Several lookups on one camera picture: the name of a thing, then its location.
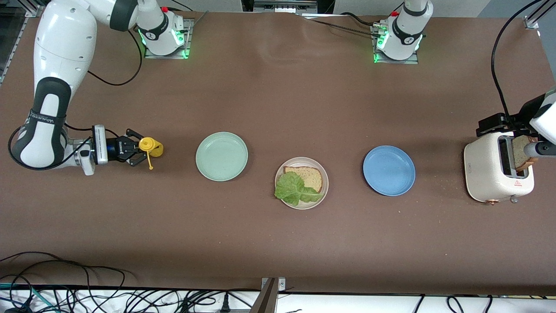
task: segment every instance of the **white plate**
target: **white plate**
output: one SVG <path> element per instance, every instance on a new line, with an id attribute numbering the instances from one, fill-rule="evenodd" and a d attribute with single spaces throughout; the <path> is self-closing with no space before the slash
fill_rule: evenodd
<path id="1" fill-rule="evenodd" d="M 294 167 L 294 168 L 296 168 L 296 167 L 312 167 L 312 168 L 316 168 L 317 170 L 319 170 L 320 174 L 322 175 L 322 190 L 320 191 L 320 194 L 322 194 L 322 197 L 317 202 L 299 201 L 298 205 L 292 206 L 291 204 L 286 203 L 286 202 L 284 202 L 284 200 L 282 200 L 282 202 L 284 202 L 284 204 L 286 204 L 290 208 L 294 208 L 294 209 L 298 209 L 298 210 L 307 210 L 307 209 L 314 208 L 314 207 L 318 206 L 319 203 L 321 203 L 322 200 L 324 200 L 324 197 L 326 196 L 326 193 L 328 192 L 328 175 L 326 174 L 326 171 L 324 170 L 324 167 L 322 167 L 322 165 L 320 165 L 319 162 L 317 162 L 313 159 L 310 159 L 310 158 L 306 158 L 304 156 L 299 156 L 297 158 L 293 158 L 293 159 L 290 159 L 290 160 L 284 162 L 280 166 L 280 168 L 278 169 L 278 172 L 276 172 L 276 178 L 274 179 L 274 187 L 276 187 L 276 183 L 278 182 L 278 179 L 284 173 L 284 167 Z"/>

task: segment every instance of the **green plate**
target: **green plate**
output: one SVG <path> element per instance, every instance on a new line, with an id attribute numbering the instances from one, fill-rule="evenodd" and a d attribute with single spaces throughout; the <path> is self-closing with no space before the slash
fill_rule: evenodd
<path id="1" fill-rule="evenodd" d="M 247 156 L 244 141 L 235 134 L 223 131 L 205 138 L 197 149 L 195 159 L 204 177 L 225 182 L 243 171 Z"/>

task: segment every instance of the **metal post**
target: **metal post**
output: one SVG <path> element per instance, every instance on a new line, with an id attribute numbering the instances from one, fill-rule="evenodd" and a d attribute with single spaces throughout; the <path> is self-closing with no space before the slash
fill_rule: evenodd
<path id="1" fill-rule="evenodd" d="M 529 16 L 525 17 L 525 27 L 528 29 L 539 28 L 537 22 L 547 14 L 554 6 L 556 6 L 556 0 L 544 0 L 540 5 L 535 8 Z"/>
<path id="2" fill-rule="evenodd" d="M 277 277 L 268 278 L 249 313 L 274 313 L 279 287 L 280 283 Z"/>

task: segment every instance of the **gray floor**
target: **gray floor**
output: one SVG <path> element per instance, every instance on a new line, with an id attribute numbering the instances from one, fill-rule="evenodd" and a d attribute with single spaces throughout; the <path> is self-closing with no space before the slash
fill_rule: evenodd
<path id="1" fill-rule="evenodd" d="M 531 0 L 491 0 L 479 17 L 510 17 Z M 539 22 L 540 39 L 556 80 L 556 9 L 548 12 Z"/>

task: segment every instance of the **blue plate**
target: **blue plate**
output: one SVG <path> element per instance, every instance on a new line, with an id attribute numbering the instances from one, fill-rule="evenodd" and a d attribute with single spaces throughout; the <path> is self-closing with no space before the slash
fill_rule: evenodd
<path id="1" fill-rule="evenodd" d="M 415 166 L 401 149 L 383 145 L 367 153 L 363 175 L 376 192 L 394 197 L 411 189 L 415 182 Z"/>

